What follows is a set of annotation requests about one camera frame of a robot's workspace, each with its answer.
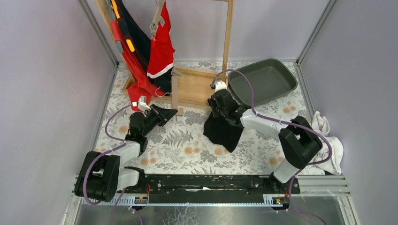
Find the black underwear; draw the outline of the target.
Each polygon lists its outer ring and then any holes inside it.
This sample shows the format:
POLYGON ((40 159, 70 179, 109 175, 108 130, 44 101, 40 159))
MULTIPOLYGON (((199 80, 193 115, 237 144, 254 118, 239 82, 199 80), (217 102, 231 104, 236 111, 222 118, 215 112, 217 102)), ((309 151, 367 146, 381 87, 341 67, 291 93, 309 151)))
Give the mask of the black underwear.
POLYGON ((240 140, 243 128, 230 125, 222 117, 214 117, 210 113, 204 123, 203 135, 213 144, 222 145, 228 152, 232 153, 240 140))

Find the beige clip hanger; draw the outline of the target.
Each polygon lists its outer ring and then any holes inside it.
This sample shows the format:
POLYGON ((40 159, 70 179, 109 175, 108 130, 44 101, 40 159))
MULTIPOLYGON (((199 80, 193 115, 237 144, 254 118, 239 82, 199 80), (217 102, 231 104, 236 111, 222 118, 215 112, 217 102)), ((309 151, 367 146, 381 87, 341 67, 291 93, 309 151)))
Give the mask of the beige clip hanger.
POLYGON ((150 32, 151 32, 151 39, 155 39, 157 30, 158 30, 158 23, 161 20, 161 12, 163 10, 165 4, 165 0, 158 0, 157 7, 153 16, 153 20, 150 25, 150 32))

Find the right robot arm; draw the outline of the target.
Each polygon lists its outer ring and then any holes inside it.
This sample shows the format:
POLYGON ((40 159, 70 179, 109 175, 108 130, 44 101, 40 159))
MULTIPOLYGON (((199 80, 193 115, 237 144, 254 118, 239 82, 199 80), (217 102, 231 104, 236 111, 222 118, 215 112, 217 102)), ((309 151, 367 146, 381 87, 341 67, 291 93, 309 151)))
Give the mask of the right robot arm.
POLYGON ((291 121, 265 119, 252 108, 239 105, 226 89, 215 92, 208 100, 211 114, 204 124, 204 135, 214 144, 233 152, 245 128, 262 132, 278 140, 284 160, 271 176, 287 183, 299 170, 309 165, 323 144, 304 117, 291 121))

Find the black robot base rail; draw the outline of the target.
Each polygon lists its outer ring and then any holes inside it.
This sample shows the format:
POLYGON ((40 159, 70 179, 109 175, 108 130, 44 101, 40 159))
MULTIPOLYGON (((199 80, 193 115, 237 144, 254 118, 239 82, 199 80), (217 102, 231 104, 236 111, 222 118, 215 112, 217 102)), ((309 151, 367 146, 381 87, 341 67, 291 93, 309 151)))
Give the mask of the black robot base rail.
POLYGON ((260 175, 181 175, 149 174, 127 194, 149 204, 172 205, 275 205, 285 206, 289 195, 300 194, 298 179, 293 184, 260 175))

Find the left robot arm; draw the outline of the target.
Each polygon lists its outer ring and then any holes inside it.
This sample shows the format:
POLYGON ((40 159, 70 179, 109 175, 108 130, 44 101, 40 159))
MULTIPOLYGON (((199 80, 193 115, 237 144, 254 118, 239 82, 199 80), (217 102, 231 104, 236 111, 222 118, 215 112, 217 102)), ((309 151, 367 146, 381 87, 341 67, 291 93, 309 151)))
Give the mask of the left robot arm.
POLYGON ((142 155, 148 145, 147 135, 156 127, 164 126, 178 113, 152 104, 129 118, 129 129, 120 146, 105 152, 86 154, 75 183, 74 194, 89 204, 111 201, 117 191, 143 191, 147 188, 145 171, 124 164, 142 155))

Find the red white-trimmed underwear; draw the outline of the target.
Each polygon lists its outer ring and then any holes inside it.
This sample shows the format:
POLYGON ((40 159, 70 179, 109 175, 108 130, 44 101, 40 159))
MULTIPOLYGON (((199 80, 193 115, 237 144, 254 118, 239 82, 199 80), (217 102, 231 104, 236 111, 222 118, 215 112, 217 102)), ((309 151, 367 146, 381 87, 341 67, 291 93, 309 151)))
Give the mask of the red white-trimmed underwear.
POLYGON ((171 20, 166 2, 161 12, 161 20, 155 39, 151 39, 151 53, 147 76, 157 78, 173 67, 175 49, 170 37, 171 20))

